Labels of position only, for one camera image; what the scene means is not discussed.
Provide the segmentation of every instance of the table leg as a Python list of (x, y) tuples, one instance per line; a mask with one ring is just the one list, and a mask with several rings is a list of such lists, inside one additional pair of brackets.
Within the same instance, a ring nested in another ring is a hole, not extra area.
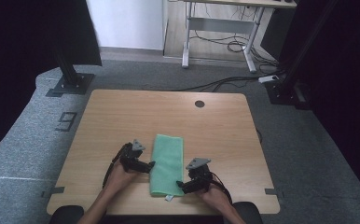
[(243, 53), (244, 53), (244, 57), (246, 58), (247, 61), (247, 65), (249, 66), (250, 72), (251, 73), (256, 73), (256, 67), (254, 65), (252, 56), (250, 55), (250, 50), (253, 46), (253, 42), (256, 38), (256, 32), (258, 30), (259, 24), (261, 22), (261, 18), (262, 18), (262, 14), (264, 13), (264, 7), (259, 7), (258, 11), (257, 11), (257, 16), (256, 16), (256, 21), (255, 24), (253, 26), (253, 30), (252, 33), (249, 36), (249, 41), (247, 43), (247, 47), (244, 48), (243, 47)]
[(189, 59), (189, 23), (191, 20), (191, 9), (192, 9), (192, 3), (186, 3), (187, 5), (187, 21), (186, 21), (186, 42), (183, 46), (183, 62), (182, 67), (188, 68), (188, 59)]

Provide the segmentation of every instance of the table top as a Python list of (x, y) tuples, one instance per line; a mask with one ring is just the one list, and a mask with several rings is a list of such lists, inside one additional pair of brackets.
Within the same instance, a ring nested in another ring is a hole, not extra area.
[[(203, 101), (204, 107), (195, 102)], [(253, 202), (261, 214), (280, 210), (252, 115), (242, 94), (110, 91), (92, 93), (52, 194), (49, 214), (63, 205), (87, 210), (102, 189), (112, 158), (134, 138), (146, 147), (139, 160), (151, 161), (155, 136), (184, 138), (184, 167), (198, 158), (212, 161), (209, 169), (229, 190), (233, 202)], [(184, 182), (189, 181), (187, 170)], [(149, 175), (140, 174), (109, 206), (110, 215), (213, 215), (195, 194), (163, 197), (149, 194)]]
[(295, 8), (297, 3), (294, 0), (291, 3), (274, 0), (183, 0), (184, 2), (194, 3), (208, 3), (208, 4), (222, 4), (222, 5), (236, 5), (236, 6), (250, 6), (250, 7), (285, 7)]

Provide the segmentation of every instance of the teal microfiber cloth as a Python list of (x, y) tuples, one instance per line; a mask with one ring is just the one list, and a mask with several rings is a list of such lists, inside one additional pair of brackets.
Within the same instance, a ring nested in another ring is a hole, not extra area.
[(150, 172), (153, 196), (183, 196), (176, 181), (183, 181), (183, 138), (157, 134), (152, 155), (155, 165)]

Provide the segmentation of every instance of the person's left hand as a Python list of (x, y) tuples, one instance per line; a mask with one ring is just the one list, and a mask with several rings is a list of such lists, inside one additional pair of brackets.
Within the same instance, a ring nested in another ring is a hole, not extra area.
[(127, 187), (138, 174), (139, 172), (133, 170), (125, 172), (121, 162), (116, 161), (113, 165), (113, 170), (107, 179), (107, 183), (104, 186), (104, 190), (107, 190), (114, 195)]

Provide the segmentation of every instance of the white wall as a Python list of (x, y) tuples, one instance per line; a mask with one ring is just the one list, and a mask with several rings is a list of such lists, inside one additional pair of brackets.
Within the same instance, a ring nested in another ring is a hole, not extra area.
[(163, 49), (166, 0), (87, 0), (100, 47)]

